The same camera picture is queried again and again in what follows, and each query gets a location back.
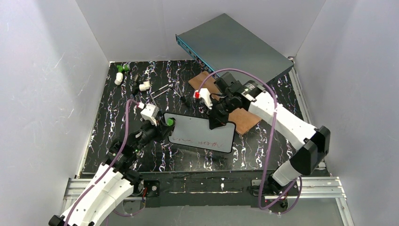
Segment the small whiteboard red writing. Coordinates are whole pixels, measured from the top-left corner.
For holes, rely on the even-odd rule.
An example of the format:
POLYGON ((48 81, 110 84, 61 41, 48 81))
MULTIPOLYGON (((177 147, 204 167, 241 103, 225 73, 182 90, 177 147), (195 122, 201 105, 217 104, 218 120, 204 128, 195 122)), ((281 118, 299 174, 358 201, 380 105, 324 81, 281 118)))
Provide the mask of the small whiteboard red writing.
POLYGON ((164 113, 165 120, 175 119, 176 125, 169 142, 195 148, 230 153, 232 150, 236 124, 228 122, 227 125, 215 129, 209 128, 206 118, 186 116, 176 113, 164 113))

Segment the white pipe elbow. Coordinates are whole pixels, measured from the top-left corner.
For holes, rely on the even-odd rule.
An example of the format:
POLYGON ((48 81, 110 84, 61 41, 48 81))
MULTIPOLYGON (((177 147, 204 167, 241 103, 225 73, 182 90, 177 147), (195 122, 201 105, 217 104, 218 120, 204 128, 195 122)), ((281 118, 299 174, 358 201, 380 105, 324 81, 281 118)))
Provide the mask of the white pipe elbow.
POLYGON ((115 85, 119 86, 122 84, 124 80, 124 74, 123 73, 116 73, 116 77, 114 80, 115 85))

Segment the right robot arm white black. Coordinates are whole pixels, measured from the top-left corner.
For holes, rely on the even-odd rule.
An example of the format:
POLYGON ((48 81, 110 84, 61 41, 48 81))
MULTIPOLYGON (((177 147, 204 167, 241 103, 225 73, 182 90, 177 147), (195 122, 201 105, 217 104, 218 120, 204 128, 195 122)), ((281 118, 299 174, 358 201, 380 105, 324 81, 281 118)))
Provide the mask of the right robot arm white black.
POLYGON ((329 152, 330 130, 325 126, 316 128, 295 116, 277 102, 273 90, 259 78, 247 73, 251 79, 242 84, 233 77, 231 69, 222 71, 224 74, 214 82, 219 90, 218 99, 203 87, 193 95, 208 108, 209 128, 225 126, 230 113, 244 109, 270 124, 271 134, 278 131, 296 150, 289 160, 263 179, 260 190, 278 194, 299 176, 310 175, 329 152))

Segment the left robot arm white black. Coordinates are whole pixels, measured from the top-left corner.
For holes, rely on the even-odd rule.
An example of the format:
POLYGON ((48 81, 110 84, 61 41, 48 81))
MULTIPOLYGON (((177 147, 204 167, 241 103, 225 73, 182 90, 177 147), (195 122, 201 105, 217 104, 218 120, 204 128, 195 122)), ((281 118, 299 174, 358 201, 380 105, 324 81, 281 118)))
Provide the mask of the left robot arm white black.
POLYGON ((137 153, 147 144, 161 142, 171 136, 176 125, 174 118, 153 125, 145 120, 139 130, 125 130, 123 140, 110 147, 97 173, 77 200, 60 216, 54 215, 50 226, 99 226, 108 215, 130 196, 143 180, 131 169, 137 153))

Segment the green whiteboard eraser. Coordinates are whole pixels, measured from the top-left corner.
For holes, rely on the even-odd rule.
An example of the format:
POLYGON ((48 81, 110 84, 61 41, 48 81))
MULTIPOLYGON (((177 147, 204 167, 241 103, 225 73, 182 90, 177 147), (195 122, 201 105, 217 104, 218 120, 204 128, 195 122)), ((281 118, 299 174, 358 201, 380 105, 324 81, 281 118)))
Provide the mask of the green whiteboard eraser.
POLYGON ((167 126, 172 127, 172 126, 175 126, 176 121, 175 121, 174 118, 168 118, 168 119, 166 120, 166 124, 167 124, 167 126))

